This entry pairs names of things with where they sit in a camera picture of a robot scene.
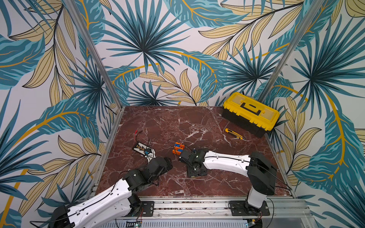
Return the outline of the orange 2x4 lego brick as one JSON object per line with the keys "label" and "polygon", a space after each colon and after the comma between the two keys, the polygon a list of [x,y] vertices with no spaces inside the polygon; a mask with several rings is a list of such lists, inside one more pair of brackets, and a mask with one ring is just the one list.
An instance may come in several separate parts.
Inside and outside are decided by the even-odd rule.
{"label": "orange 2x4 lego brick", "polygon": [[182,148],[182,149],[184,149],[184,148],[185,148],[185,145],[184,145],[184,144],[182,144],[182,143],[176,142],[176,143],[175,143],[175,147],[178,147],[178,148]]}
{"label": "orange 2x4 lego brick", "polygon": [[180,156],[182,153],[182,150],[173,150],[173,154],[176,154],[178,156]]}

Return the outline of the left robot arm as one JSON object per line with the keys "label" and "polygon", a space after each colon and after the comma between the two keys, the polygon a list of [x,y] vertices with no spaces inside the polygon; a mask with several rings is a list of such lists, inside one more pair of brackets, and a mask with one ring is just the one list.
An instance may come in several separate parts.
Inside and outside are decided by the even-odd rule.
{"label": "left robot arm", "polygon": [[143,209],[137,196],[173,168],[168,157],[153,158],[147,165],[122,172],[122,178],[100,194],[80,204],[56,208],[49,228],[97,228],[113,219],[139,215]]}

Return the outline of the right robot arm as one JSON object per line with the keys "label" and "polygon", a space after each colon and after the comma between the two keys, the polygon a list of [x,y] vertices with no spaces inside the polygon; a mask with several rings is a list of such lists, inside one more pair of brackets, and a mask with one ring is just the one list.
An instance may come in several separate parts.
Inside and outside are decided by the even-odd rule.
{"label": "right robot arm", "polygon": [[275,194],[277,168],[259,152],[250,155],[219,154],[204,148],[185,149],[183,144],[176,143],[173,154],[186,164],[190,178],[206,176],[209,170],[228,171],[249,178],[252,187],[245,202],[247,209],[261,209],[266,197]]}

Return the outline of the black charging board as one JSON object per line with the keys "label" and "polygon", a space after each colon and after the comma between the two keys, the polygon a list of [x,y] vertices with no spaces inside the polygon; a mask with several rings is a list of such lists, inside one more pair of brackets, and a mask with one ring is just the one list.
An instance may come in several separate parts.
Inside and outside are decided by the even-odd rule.
{"label": "black charging board", "polygon": [[141,142],[137,142],[133,147],[132,150],[134,152],[137,152],[143,156],[149,155],[152,153],[152,149],[150,147],[148,147],[147,145],[141,143]]}

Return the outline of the yellow utility knife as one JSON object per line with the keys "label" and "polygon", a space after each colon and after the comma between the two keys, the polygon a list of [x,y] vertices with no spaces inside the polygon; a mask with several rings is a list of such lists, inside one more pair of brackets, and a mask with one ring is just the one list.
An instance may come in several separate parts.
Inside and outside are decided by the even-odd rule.
{"label": "yellow utility knife", "polygon": [[225,128],[224,131],[226,133],[229,133],[230,135],[234,136],[237,139],[244,140],[244,138],[243,138],[242,135],[238,134],[237,132],[235,132],[235,131],[233,131],[233,130],[231,130],[229,128]]}

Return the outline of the yellow black toolbox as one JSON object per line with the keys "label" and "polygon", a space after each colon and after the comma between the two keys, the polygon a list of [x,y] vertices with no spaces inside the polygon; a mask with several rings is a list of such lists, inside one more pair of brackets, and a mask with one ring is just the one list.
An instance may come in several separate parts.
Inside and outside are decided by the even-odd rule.
{"label": "yellow black toolbox", "polygon": [[251,97],[235,92],[223,103],[222,116],[261,138],[273,130],[280,114],[279,111]]}

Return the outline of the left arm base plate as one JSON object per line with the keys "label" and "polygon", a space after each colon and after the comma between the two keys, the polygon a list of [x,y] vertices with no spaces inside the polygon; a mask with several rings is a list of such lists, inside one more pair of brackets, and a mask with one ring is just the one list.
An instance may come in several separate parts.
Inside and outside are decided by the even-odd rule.
{"label": "left arm base plate", "polygon": [[140,203],[132,203],[131,210],[126,217],[152,217],[155,209],[154,201],[142,201]]}

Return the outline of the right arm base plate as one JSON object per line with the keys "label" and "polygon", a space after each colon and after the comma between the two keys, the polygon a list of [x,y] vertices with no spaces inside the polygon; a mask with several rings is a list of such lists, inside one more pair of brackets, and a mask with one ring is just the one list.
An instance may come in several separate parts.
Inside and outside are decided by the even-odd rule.
{"label": "right arm base plate", "polygon": [[258,209],[250,206],[246,200],[232,200],[228,203],[228,208],[231,210],[232,216],[269,216],[270,211],[267,202],[264,201],[262,206]]}

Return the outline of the aluminium front rail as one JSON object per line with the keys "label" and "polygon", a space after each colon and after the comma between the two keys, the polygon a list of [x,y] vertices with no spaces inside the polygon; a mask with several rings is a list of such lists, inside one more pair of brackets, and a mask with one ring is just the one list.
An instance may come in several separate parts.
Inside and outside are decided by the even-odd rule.
{"label": "aluminium front rail", "polygon": [[98,228],[316,228],[303,199],[268,197],[269,216],[232,216],[229,201],[243,197],[141,197],[154,201],[152,217],[119,217]]}

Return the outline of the left aluminium frame post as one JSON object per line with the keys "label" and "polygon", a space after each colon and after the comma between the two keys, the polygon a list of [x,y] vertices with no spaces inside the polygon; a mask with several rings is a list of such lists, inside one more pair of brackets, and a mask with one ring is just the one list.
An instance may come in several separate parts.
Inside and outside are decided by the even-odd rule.
{"label": "left aluminium frame post", "polygon": [[122,111],[123,105],[121,104],[119,97],[118,97],[117,93],[115,92],[115,89],[113,88],[110,77],[108,76],[106,68],[105,68],[104,64],[102,63],[102,60],[97,52],[97,49],[90,36],[90,33],[89,33],[88,29],[86,28],[86,25],[83,22],[82,16],[75,4],[75,1],[65,0],[64,3],[69,11],[69,14],[70,14],[72,20],[74,21],[77,29],[79,30],[81,37],[83,38],[83,40],[85,42],[86,47],[89,49],[90,55],[91,55],[92,59],[94,60],[94,63],[96,64],[96,66],[106,84],[106,87],[110,91],[112,99],[115,101],[118,110]]}

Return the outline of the aluminium frame post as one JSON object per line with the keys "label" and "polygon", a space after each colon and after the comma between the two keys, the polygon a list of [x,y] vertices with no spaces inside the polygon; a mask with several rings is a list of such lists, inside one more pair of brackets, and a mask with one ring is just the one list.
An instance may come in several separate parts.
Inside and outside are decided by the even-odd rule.
{"label": "aluminium frame post", "polygon": [[106,84],[106,87],[110,91],[112,99],[115,101],[118,110],[122,111],[123,105],[121,104],[119,97],[118,97],[117,93],[115,92],[115,89],[113,88],[110,77],[108,76],[106,68],[105,68],[104,64],[102,63],[102,60],[97,52],[97,49],[90,36],[90,33],[89,33],[88,29],[86,28],[86,25],[83,22],[82,16],[75,4],[75,1],[65,0],[64,3],[69,11],[69,14],[70,14],[72,20],[74,21],[77,29],[79,30],[81,37],[83,38],[83,40],[85,42],[86,47],[89,49],[90,55],[91,55],[92,59],[94,60],[94,63],[96,64],[96,66]]}
{"label": "aluminium frame post", "polygon": [[308,13],[303,17],[303,22],[299,25],[298,31],[293,35],[291,42],[289,43],[288,47],[286,48],[285,52],[283,53],[282,58],[280,59],[278,65],[275,67],[273,74],[267,81],[264,89],[262,90],[258,101],[264,103],[265,98],[267,97],[268,93],[270,92],[271,88],[273,87],[274,83],[276,82],[280,72],[282,71],[283,67],[285,66],[288,58],[292,54],[292,52],[297,47],[298,43],[306,33],[308,27],[311,25],[312,20],[314,19],[316,13],[319,11],[320,7],[324,3],[324,0],[321,1],[314,1]]}

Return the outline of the right aluminium frame post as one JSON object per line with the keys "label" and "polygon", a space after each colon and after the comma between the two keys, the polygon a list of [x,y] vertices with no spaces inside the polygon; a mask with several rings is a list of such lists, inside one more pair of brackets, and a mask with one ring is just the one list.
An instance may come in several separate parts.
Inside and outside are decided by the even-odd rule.
{"label": "right aluminium frame post", "polygon": [[289,43],[288,47],[286,48],[285,52],[283,53],[282,58],[280,59],[278,65],[275,67],[273,74],[267,81],[264,89],[262,90],[258,101],[264,103],[265,98],[267,97],[268,93],[270,92],[271,88],[273,87],[274,83],[276,82],[280,72],[282,71],[283,67],[285,66],[288,58],[292,54],[292,52],[297,47],[298,43],[306,33],[308,27],[311,25],[312,20],[314,19],[316,13],[319,11],[320,7],[324,3],[324,0],[321,1],[314,1],[308,13],[303,17],[303,22],[299,25],[298,31],[293,35],[291,42]]}

